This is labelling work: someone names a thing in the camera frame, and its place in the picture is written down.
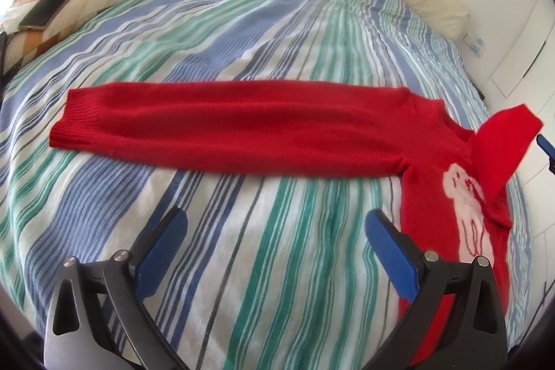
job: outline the blue and green striped blanket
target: blue and green striped blanket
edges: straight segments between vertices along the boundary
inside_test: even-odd
[[[477,128],[484,104],[453,43],[400,0],[127,0],[24,67],[0,111],[0,277],[39,330],[60,263],[129,248],[172,206],[186,218],[142,275],[144,304],[191,368],[358,369],[396,323],[398,297],[363,219],[399,225],[401,188],[176,171],[48,146],[70,88],[112,81],[289,78],[407,86]],[[522,188],[509,342],[528,308],[531,248]],[[130,354],[113,317],[110,327]]]

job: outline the smartphone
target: smartphone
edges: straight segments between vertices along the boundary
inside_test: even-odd
[[[43,30],[68,0],[38,0],[19,22],[19,29]]]
[[[0,88],[4,86],[4,60],[6,59],[6,48],[8,47],[8,34],[3,30],[0,32]]]

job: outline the white graphic on sweater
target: white graphic on sweater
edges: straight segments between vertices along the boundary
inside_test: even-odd
[[[493,265],[493,248],[484,226],[482,207],[476,199],[484,199],[484,192],[476,179],[453,163],[443,173],[443,190],[453,199],[454,214],[459,226],[459,260],[472,262],[476,256],[486,256]]]

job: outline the sweater sleeve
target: sweater sleeve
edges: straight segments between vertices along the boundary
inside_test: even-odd
[[[50,145],[187,170],[379,177],[408,164],[410,109],[405,88],[114,83],[70,90]]]

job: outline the red sweater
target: red sweater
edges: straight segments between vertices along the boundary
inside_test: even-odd
[[[70,90],[50,145],[220,173],[400,174],[402,231],[446,260],[486,256],[506,307],[512,222],[504,185],[541,126],[519,106],[494,115],[476,134],[455,123],[443,101],[407,88],[115,83]],[[442,304],[424,354],[432,350],[449,305]]]

